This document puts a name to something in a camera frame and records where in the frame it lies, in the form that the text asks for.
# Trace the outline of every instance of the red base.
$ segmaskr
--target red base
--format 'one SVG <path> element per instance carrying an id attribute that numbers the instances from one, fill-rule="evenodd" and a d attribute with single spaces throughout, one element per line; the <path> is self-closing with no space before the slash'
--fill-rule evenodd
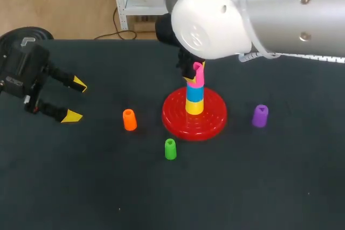
<path id="1" fill-rule="evenodd" d="M 167 130 L 183 140 L 208 140 L 219 134 L 227 120 L 226 105 L 214 91 L 204 88 L 204 111 L 190 115 L 185 111 L 187 88 L 171 93 L 163 104 L 162 120 Z"/>

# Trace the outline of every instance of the black cable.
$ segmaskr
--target black cable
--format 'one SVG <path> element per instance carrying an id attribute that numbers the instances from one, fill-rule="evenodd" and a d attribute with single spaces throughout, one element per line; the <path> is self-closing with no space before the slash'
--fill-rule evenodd
<path id="1" fill-rule="evenodd" d="M 121 40 L 126 40 L 125 38 L 123 38 L 121 36 L 121 33 L 123 33 L 123 32 L 132 32 L 132 33 L 134 33 L 134 37 L 131 40 L 136 39 L 137 34 L 136 34 L 135 31 L 132 31 L 132 30 L 119 31 L 118 30 L 118 27 L 117 27 L 116 22 L 115 22 L 115 15 L 116 15 L 117 11 L 118 11 L 118 8 L 115 8 L 114 13 L 113 13 L 113 23 L 114 23 L 114 26 L 115 26 L 115 32 L 114 33 L 103 34 L 103 35 L 97 36 L 96 38 L 94 38 L 94 40 L 97 40 L 97 39 L 100 39 L 100 38 L 103 38 L 103 37 L 107 37 L 107 36 L 113 36 L 113 35 L 118 35 Z"/>

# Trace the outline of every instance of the white cable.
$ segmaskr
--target white cable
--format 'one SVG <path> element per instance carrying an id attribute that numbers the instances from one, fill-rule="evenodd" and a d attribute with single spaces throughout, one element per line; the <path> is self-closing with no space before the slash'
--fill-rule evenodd
<path id="1" fill-rule="evenodd" d="M 288 56 L 288 57 L 296 57 L 296 58 L 303 58 L 303 59 L 311 59 L 311 60 L 318 60 L 318 61 L 327 61 L 327 62 L 335 62 L 335 63 L 342 63 L 345 64 L 345 58 L 341 57 L 331 57 L 331 56 L 318 56 L 318 55 L 303 55 L 303 54 L 287 54 L 287 53 L 271 53 L 276 54 L 279 56 Z M 246 55 L 240 54 L 238 59 L 240 62 L 247 62 L 249 60 L 263 57 L 261 53 L 253 52 Z"/>

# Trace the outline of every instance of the metal shelf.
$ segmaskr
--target metal shelf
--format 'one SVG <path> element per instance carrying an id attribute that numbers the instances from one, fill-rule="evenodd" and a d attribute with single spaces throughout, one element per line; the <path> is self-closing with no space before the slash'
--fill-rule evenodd
<path id="1" fill-rule="evenodd" d="M 128 30 L 127 16 L 158 16 L 167 13 L 165 6 L 134 6 L 131 0 L 116 0 L 122 30 Z"/>

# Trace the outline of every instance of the dark gray table surface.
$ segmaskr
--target dark gray table surface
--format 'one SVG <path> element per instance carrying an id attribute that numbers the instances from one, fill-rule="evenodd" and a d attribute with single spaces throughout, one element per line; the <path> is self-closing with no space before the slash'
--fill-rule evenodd
<path id="1" fill-rule="evenodd" d="M 0 96 L 1 230 L 345 229 L 345 65 L 297 58 L 208 61 L 226 101 L 224 131 L 177 140 L 161 122 L 184 86 L 177 49 L 155 41 L 47 41 L 52 60 L 88 85 L 50 80 L 43 97 L 84 115 L 59 124 Z M 257 104 L 268 126 L 253 129 Z M 132 108 L 139 127 L 123 129 Z"/>

